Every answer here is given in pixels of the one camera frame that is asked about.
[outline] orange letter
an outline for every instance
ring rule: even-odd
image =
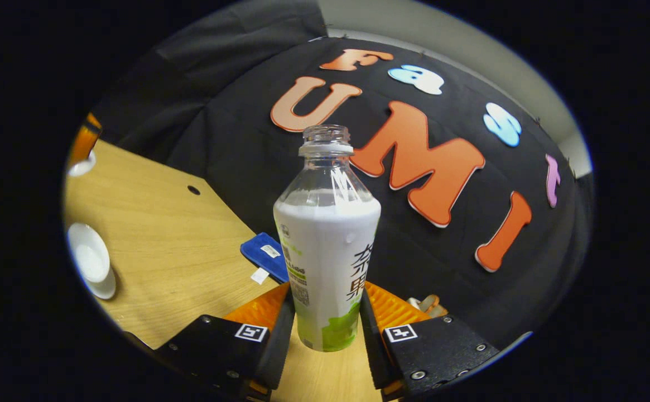
[[[532,217],[533,213],[526,199],[517,191],[511,193],[511,209],[508,210],[501,227],[488,243],[476,248],[474,257],[483,269],[496,272],[501,267],[503,255],[511,247],[513,240],[518,237],[523,226],[531,223]]]
[[[357,69],[355,62],[360,62],[360,66],[371,66],[377,62],[378,57],[383,60],[394,59],[391,54],[382,53],[381,51],[345,49],[345,54],[330,63],[320,65],[320,69],[354,71]]]
[[[311,76],[301,76],[295,80],[292,86],[271,109],[271,120],[276,126],[289,132],[302,132],[309,126],[316,126],[324,122],[330,115],[337,110],[348,97],[358,97],[362,94],[362,89],[347,84],[332,84],[332,92],[314,111],[307,116],[297,116],[292,110],[305,95],[309,94],[315,88],[325,85],[325,81]]]
[[[421,110],[399,101],[389,102],[392,115],[350,162],[366,175],[384,173],[382,160],[394,148],[389,187],[399,190],[422,176],[431,177],[409,191],[409,205],[437,227],[447,227],[451,209],[475,170],[486,160],[463,138],[429,149],[427,119]]]

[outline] clear plastic bottle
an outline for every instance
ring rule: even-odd
[[[347,127],[302,133],[305,167],[273,207],[300,340],[339,351],[357,334],[360,299],[381,206],[350,167]]]

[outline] blue towel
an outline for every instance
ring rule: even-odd
[[[240,252],[253,264],[271,274],[277,283],[288,281],[285,257],[279,242],[266,233],[261,233],[240,245]]]

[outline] blue letter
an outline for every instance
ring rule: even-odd
[[[389,76],[405,84],[413,84],[427,94],[440,95],[444,80],[436,73],[417,66],[404,65],[400,69],[391,69]]]
[[[488,114],[483,115],[483,123],[488,131],[498,135],[498,138],[509,147],[518,146],[521,123],[495,103],[487,103],[486,110]]]

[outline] white wall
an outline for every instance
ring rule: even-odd
[[[554,89],[523,59],[474,26],[412,0],[319,0],[329,36],[379,41],[457,66],[521,106],[559,145],[576,175],[590,171],[580,130]]]

